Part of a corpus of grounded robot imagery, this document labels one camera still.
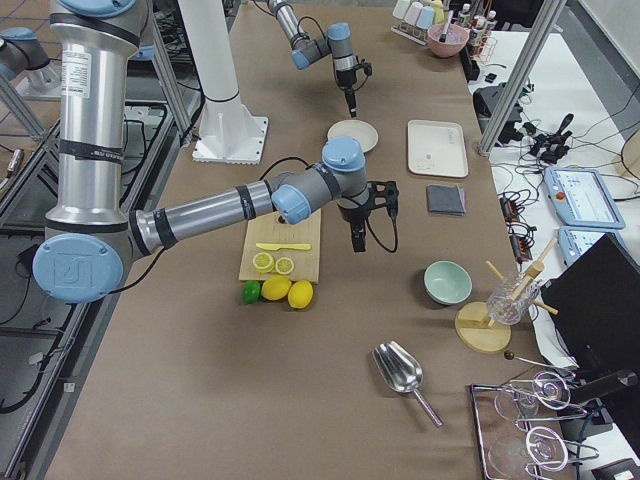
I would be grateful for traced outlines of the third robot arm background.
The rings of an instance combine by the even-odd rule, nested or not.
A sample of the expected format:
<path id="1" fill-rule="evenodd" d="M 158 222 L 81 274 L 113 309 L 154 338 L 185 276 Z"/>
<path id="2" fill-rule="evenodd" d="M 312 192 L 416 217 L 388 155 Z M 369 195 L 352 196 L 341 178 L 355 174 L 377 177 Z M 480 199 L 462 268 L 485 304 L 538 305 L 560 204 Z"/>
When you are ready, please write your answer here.
<path id="1" fill-rule="evenodd" d="M 1 31 L 1 75 L 14 80 L 23 71 L 36 71 L 48 66 L 49 56 L 35 33 L 26 27 Z"/>

